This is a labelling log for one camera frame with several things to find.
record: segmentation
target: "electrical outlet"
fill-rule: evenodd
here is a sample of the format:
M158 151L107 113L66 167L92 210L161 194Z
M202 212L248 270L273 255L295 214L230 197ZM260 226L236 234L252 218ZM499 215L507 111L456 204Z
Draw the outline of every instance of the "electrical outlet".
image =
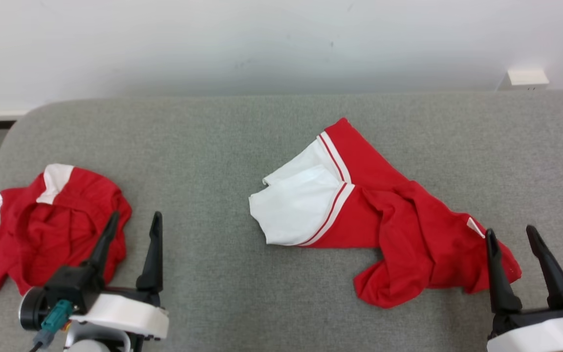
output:
M515 70L510 69L503 77L497 90L529 90L547 89L549 79L541 69Z

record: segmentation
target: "gray cushion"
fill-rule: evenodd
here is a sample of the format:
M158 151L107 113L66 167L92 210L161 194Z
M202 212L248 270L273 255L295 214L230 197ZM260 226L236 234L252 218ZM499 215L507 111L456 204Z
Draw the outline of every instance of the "gray cushion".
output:
M522 266L516 294L545 305L525 226L538 226L563 265L563 92L58 103L14 125L0 150L0 190L54 162L117 183L133 215L115 286L134 285L153 212L163 212L170 337L146 351L482 351L487 292L426 290L384 310L357 299L352 284L378 250L264 244L248 196L341 116L408 178L493 227ZM8 280L2 352L31 347L20 299Z

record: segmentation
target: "cloth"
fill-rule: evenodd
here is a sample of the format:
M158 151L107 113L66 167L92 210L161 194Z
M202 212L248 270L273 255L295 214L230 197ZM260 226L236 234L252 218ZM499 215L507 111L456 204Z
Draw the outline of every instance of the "cloth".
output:
M116 236L108 251L106 283L125 258L123 226L131 207L111 180L71 165L51 164L24 188L0 193L0 288L7 276L25 294L62 265L87 259L114 211Z
M391 308L425 288L489 288L485 229L410 181L346 118L264 178L250 196L266 243L318 248L379 247L384 259L354 280L359 298ZM500 244L510 283L522 272Z

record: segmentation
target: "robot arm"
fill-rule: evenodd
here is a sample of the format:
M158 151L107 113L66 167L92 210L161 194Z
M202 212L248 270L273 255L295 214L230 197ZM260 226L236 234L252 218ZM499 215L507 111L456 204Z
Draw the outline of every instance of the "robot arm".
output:
M563 270L545 245L538 230L527 226L532 252L540 261L549 291L548 308L522 310L501 265L501 249L492 229L486 248L490 278L492 332L488 352L563 352Z
M67 352L140 352L144 341L166 338L168 312L159 298L163 289L162 214L154 214L151 243L136 288L105 287L103 281L117 223L115 212L91 257L80 267L61 267L44 287L33 287L24 296L19 320L25 330L39 331L36 346L47 348L67 320Z

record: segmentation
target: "teal connector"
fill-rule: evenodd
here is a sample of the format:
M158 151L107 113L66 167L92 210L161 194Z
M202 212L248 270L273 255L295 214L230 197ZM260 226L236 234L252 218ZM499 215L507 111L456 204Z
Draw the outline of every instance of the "teal connector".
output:
M61 299L49 312L49 315L41 324L41 328L55 334L69 321L71 315L73 315L73 303Z
M65 326L73 314L73 303L61 299L49 312L47 318L41 324L41 330L34 336L35 348L47 348L51 345L56 332Z

